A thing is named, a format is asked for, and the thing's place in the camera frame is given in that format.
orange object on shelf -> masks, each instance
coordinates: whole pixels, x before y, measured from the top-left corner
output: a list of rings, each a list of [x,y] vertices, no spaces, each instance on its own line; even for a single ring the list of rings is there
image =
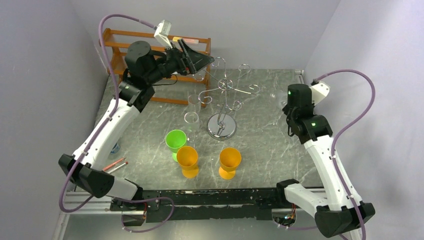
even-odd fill
[[[242,155],[233,148],[227,147],[219,154],[219,175],[225,180],[230,180],[236,175],[236,169],[242,162]]]
[[[196,177],[199,173],[198,153],[191,146],[183,146],[176,153],[176,160],[182,168],[182,175],[188,179]]]
[[[168,39],[170,41],[173,38],[183,38],[183,39],[191,39],[196,40],[197,44],[193,44],[190,42],[186,42],[190,48],[196,50],[200,53],[211,55],[211,39],[210,38],[197,38],[197,37],[187,37],[187,36],[175,36],[169,35]],[[103,40],[104,45],[106,47],[112,48],[112,60],[110,64],[113,67],[113,72],[119,75],[119,82],[121,83],[123,80],[123,74],[127,65],[124,61],[125,55],[127,55],[128,47],[136,41],[146,41],[150,44],[151,49],[154,51],[165,52],[165,48],[160,46],[159,42],[156,41],[153,33],[145,33],[145,32],[136,32],[136,31],[122,31],[122,30],[112,30],[110,28],[106,28],[103,32]],[[206,67],[208,72],[211,72],[211,66],[208,65]],[[204,84],[206,90],[209,89],[209,74],[204,74],[203,80],[198,81],[194,77],[191,76],[181,76],[178,75],[172,76],[170,79],[175,81],[178,78],[179,82],[189,82],[195,84]],[[162,103],[170,103],[170,104],[181,104],[188,105],[187,99],[173,99],[173,98],[164,98],[164,97],[152,97],[152,101],[162,102]]]

wooden dish rack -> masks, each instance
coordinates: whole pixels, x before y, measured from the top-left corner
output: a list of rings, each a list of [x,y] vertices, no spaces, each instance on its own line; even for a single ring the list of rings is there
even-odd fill
[[[198,44],[190,44],[187,42],[186,44],[189,45],[190,48],[192,48],[193,50],[196,50],[203,54],[207,54],[209,56],[211,55],[211,39],[210,38],[197,38],[197,37],[175,36],[175,35],[168,36],[171,42],[174,37],[198,40]],[[110,28],[106,28],[103,32],[103,40],[104,40],[104,45],[106,47],[112,48],[112,60],[110,61],[110,64],[112,65],[114,73],[119,75],[119,83],[122,82],[124,70],[127,68],[127,65],[124,61],[124,57],[127,54],[127,49],[131,43],[135,41],[146,41],[151,45],[152,50],[165,52],[165,48],[159,45],[153,33],[112,30]],[[206,70],[210,72],[211,66],[208,65],[206,67]],[[202,81],[198,81],[192,76],[178,75],[177,77],[179,82],[204,84],[205,88],[208,89],[210,76],[209,74],[204,74],[203,76],[204,77]],[[167,78],[167,79],[175,81],[176,76],[173,75],[171,78]],[[186,99],[181,100],[181,99],[172,99],[172,98],[163,98],[163,97],[152,97],[151,100],[155,102],[162,102],[162,103],[188,105],[188,101]]]

marble surface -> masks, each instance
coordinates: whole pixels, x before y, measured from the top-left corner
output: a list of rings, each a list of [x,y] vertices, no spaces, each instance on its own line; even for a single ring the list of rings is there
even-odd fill
[[[224,76],[222,69],[211,71],[217,79]],[[228,79],[235,80],[240,72],[227,70]],[[106,164],[126,157],[129,164],[114,173],[129,179],[146,190],[164,189],[225,189],[275,187],[277,182],[297,179],[305,187],[321,187],[317,169],[297,137],[287,135],[284,114],[278,110],[271,94],[285,91],[297,83],[294,70],[252,69],[249,74],[234,82],[234,86],[247,91],[250,84],[260,87],[258,94],[228,92],[228,101],[242,102],[242,107],[230,115],[237,123],[236,134],[225,141],[211,138],[206,132],[207,120],[219,111],[224,102],[220,90],[212,92],[212,102],[199,112],[201,131],[195,144],[198,152],[199,174],[187,179],[165,143],[166,134],[184,127],[187,106],[150,101],[143,112],[128,126],[119,140],[120,150],[109,155]],[[217,82],[212,78],[210,88]],[[205,89],[202,84],[178,82],[175,85],[155,87],[156,97],[187,99]],[[97,114],[97,120],[105,113],[113,97],[109,79]],[[231,180],[218,174],[219,154],[224,148],[240,151],[242,161]]]

cable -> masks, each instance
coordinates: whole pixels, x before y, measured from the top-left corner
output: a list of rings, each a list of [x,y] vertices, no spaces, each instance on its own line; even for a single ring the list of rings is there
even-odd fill
[[[127,15],[123,15],[123,14],[110,14],[107,15],[105,17],[103,17],[98,25],[98,38],[100,41],[100,45],[101,45],[101,50],[103,52],[103,56],[105,58],[105,61],[107,62],[107,67],[109,68],[109,72],[110,75],[112,76],[112,82],[113,82],[113,86],[114,86],[114,90],[115,90],[115,106],[113,107],[112,111],[110,111],[109,114],[109,118],[112,118],[112,116],[115,114],[115,112],[118,109],[118,100],[119,100],[119,89],[118,89],[118,82],[117,79],[115,77],[114,74],[114,69],[111,65],[111,62],[109,60],[108,54],[106,52],[106,46],[105,46],[105,41],[103,39],[103,24],[105,23],[105,21],[107,19],[113,18],[113,17],[120,17],[120,18],[125,18],[125,19],[130,19],[136,22],[139,22],[143,25],[146,25],[152,29],[156,29],[156,27],[151,24],[148,23],[146,21],[131,17],[131,16],[127,16]],[[109,118],[106,118],[98,127],[98,129],[95,131],[95,133],[93,134],[92,138],[87,142],[86,147],[84,148],[83,152],[81,153],[81,155],[79,155],[79,157],[76,159],[75,163],[73,164],[73,166],[71,167],[71,169],[69,170],[68,174],[66,175],[66,180],[65,183],[60,191],[60,197],[59,197],[59,208],[60,210],[62,210],[65,213],[72,213],[75,212],[77,210],[79,210],[80,208],[82,208],[88,201],[90,201],[90,199],[93,198],[93,196],[89,196],[83,203],[81,203],[81,205],[73,208],[73,209],[66,209],[64,206],[64,196],[65,196],[65,192],[67,189],[67,185],[72,177],[72,174],[74,173],[75,169],[77,168],[78,164],[83,160],[85,154],[87,153],[87,151],[90,149],[91,145],[93,144],[93,142],[96,140],[97,136],[100,134],[100,132],[102,131],[102,129],[105,127],[105,125],[109,122]]]
[[[362,230],[362,240],[365,240],[365,239],[367,239],[367,233],[366,233],[366,231],[365,231],[365,224],[364,224],[364,220],[362,219],[362,215],[361,215],[361,211],[359,210],[359,207],[358,207],[358,205],[357,205],[357,203],[356,203],[356,201],[354,200],[354,198],[353,198],[353,196],[352,196],[352,193],[351,193],[351,191],[350,191],[350,189],[349,189],[349,187],[348,187],[348,185],[346,184],[346,181],[345,181],[345,179],[343,178],[343,176],[342,176],[342,173],[340,172],[340,169],[339,169],[339,166],[338,166],[338,164],[337,164],[337,162],[336,162],[336,158],[335,158],[335,152],[336,152],[336,143],[337,143],[337,140],[339,139],[339,137],[347,130],[347,129],[349,129],[350,127],[352,127],[355,123],[357,123],[360,119],[362,119],[364,116],[365,116],[365,114],[367,114],[368,113],[368,111],[370,110],[370,108],[371,108],[371,106],[373,105],[373,103],[374,103],[374,100],[375,100],[375,98],[376,98],[376,88],[374,87],[374,83],[373,83],[373,81],[371,81],[371,79],[367,76],[367,75],[365,75],[364,73],[362,73],[362,72],[360,72],[360,71],[357,71],[357,70],[353,70],[353,69],[341,69],[341,70],[336,70],[336,71],[332,71],[332,72],[329,72],[329,73],[326,73],[326,74],[324,74],[324,75],[322,75],[322,76],[320,76],[320,77],[318,77],[318,78],[316,78],[316,79],[314,79],[313,81],[315,82],[315,83],[318,83],[319,81],[321,81],[322,79],[324,79],[324,78],[326,78],[326,77],[328,77],[328,76],[330,76],[330,75],[333,75],[333,74],[337,74],[337,73],[354,73],[354,74],[358,74],[358,75],[360,75],[361,77],[363,77],[368,83],[369,83],[369,86],[371,87],[371,99],[369,100],[369,103],[368,103],[368,106],[366,106],[366,108],[365,108],[365,110],[357,117],[357,118],[355,118],[351,123],[349,123],[348,125],[346,125],[345,127],[343,127],[336,135],[335,135],[335,137],[334,137],[334,140],[333,140],[333,142],[332,142],[332,144],[331,144],[331,156],[332,156],[332,163],[333,163],[333,165],[334,165],[334,168],[335,168],[335,171],[337,172],[337,175],[338,175],[338,178],[340,179],[340,181],[341,181],[341,184],[343,185],[343,187],[344,187],[344,190],[346,191],[346,193],[347,193],[347,195],[349,196],[349,198],[350,198],[350,201],[352,202],[352,204],[353,204],[353,207],[355,208],[355,212],[356,212],[356,214],[357,214],[357,216],[358,216],[358,219],[359,219],[359,224],[360,224],[360,228],[361,228],[361,230]]]
[[[160,196],[160,197],[155,197],[155,198],[150,198],[150,199],[145,199],[145,200],[125,200],[125,199],[121,199],[121,198],[116,198],[116,199],[121,200],[123,202],[130,203],[130,204],[147,203],[147,202],[152,202],[152,201],[156,201],[156,200],[168,200],[168,201],[171,202],[171,211],[169,212],[169,215],[165,218],[165,220],[163,220],[158,225],[151,227],[149,229],[146,229],[146,230],[131,230],[131,229],[127,228],[126,226],[124,226],[124,216],[121,216],[120,221],[121,221],[122,229],[127,231],[127,232],[130,232],[130,233],[136,233],[136,234],[146,233],[146,232],[150,232],[152,230],[159,228],[160,226],[164,225],[170,219],[170,217],[174,213],[174,209],[175,209],[174,201],[171,198],[166,197],[166,196]]]
[[[178,76],[176,74],[172,74],[175,76],[175,81],[173,83],[165,83],[165,84],[153,84],[152,86],[169,86],[169,85],[174,85],[178,82]]]

table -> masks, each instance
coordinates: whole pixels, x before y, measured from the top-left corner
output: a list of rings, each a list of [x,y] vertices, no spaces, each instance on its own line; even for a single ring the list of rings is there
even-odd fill
[[[223,71],[212,70],[221,79]],[[229,79],[239,76],[237,69],[227,71]],[[201,190],[227,188],[275,187],[276,183],[296,179],[304,187],[322,187],[316,167],[297,137],[289,137],[285,115],[271,101],[271,94],[286,91],[290,84],[299,80],[294,70],[252,69],[235,81],[239,89],[257,84],[260,92],[255,95],[231,91],[229,100],[242,101],[242,108],[230,115],[237,123],[236,134],[225,141],[211,138],[206,132],[210,116],[218,113],[223,103],[220,91],[212,92],[212,103],[202,108],[199,118],[202,131],[195,149],[198,152],[199,174],[187,179],[165,143],[166,134],[184,126],[187,106],[171,103],[149,102],[143,112],[128,126],[119,140],[118,153],[109,155],[108,165],[121,157],[129,164],[113,173],[143,187],[145,190]],[[210,80],[210,86],[217,82]],[[200,84],[178,82],[175,85],[155,87],[156,97],[187,99],[191,94],[203,91]],[[109,79],[98,110],[97,120],[105,113],[113,97],[112,81]],[[240,151],[242,161],[236,175],[224,180],[218,174],[219,154],[227,147]]]

